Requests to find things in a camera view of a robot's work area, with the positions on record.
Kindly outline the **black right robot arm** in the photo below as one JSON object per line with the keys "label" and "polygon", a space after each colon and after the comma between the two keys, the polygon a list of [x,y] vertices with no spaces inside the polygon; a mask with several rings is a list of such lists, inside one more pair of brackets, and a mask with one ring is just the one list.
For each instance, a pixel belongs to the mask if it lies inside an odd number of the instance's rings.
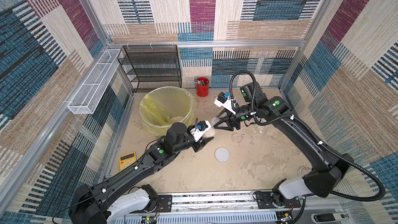
{"label": "black right robot arm", "polygon": [[[385,196],[385,186],[377,176],[354,163],[349,154],[340,154],[321,140],[304,121],[296,117],[295,111],[281,97],[268,99],[254,74],[249,71],[239,71],[232,76],[230,86],[240,74],[247,74],[252,79],[251,83],[240,88],[246,104],[240,106],[232,90],[220,93],[215,98],[214,104],[223,110],[217,115],[219,120],[214,128],[227,131],[239,130],[240,124],[249,120],[259,126],[271,124],[288,137],[312,165],[309,173],[291,180],[283,179],[272,189],[270,197],[276,207],[284,207],[289,200],[298,196],[326,198],[328,195],[335,195],[360,202],[378,201]],[[356,197],[334,191],[351,167],[376,183],[378,186],[376,195]]]}

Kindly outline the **small plastic jar with rice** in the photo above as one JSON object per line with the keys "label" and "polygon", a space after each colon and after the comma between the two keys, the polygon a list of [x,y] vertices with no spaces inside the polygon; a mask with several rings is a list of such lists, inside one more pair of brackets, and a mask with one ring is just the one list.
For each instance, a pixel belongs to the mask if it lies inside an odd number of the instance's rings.
{"label": "small plastic jar with rice", "polygon": [[217,130],[214,128],[214,125],[215,125],[217,122],[219,122],[219,121],[220,121],[220,119],[217,118],[217,117],[214,117],[214,118],[210,121],[211,128],[203,135],[203,138],[204,138],[204,139],[206,139],[206,138],[211,138],[211,137],[214,137],[214,136],[215,136]]}

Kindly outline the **patterned white jar lid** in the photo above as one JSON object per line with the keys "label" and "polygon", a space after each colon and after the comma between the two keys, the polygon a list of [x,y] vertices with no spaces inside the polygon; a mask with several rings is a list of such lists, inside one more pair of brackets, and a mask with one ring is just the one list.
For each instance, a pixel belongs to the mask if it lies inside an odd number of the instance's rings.
{"label": "patterned white jar lid", "polygon": [[215,158],[219,162],[227,162],[230,159],[230,152],[225,147],[219,147],[215,150]]}

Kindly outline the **clear medium jar lid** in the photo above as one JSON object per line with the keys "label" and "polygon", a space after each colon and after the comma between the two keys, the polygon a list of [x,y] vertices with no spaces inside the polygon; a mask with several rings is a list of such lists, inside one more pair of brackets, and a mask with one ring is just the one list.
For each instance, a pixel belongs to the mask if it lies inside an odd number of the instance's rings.
{"label": "clear medium jar lid", "polygon": [[243,138],[244,138],[244,134],[241,134],[241,133],[233,133],[231,135],[232,141],[236,144],[240,144],[243,141]]}

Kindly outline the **grey bin with yellow bag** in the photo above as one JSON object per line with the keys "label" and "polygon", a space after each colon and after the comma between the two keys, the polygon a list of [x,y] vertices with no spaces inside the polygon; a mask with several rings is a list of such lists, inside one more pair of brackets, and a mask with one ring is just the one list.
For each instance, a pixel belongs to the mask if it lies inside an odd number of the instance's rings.
{"label": "grey bin with yellow bag", "polygon": [[194,122],[195,100],[186,89],[162,87],[149,92],[140,102],[142,123],[149,133],[164,136],[175,122]]}

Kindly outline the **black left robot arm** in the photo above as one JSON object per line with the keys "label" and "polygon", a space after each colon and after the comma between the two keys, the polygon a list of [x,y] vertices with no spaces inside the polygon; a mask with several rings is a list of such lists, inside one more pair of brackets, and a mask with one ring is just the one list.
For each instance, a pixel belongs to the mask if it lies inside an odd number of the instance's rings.
{"label": "black left robot arm", "polygon": [[132,165],[115,176],[92,187],[80,186],[73,197],[68,215],[74,224],[107,224],[133,211],[141,211],[157,202],[157,193],[143,185],[131,194],[126,191],[170,164],[183,150],[200,151],[213,136],[209,121],[187,127],[173,123],[165,136],[146,148],[144,154]]}

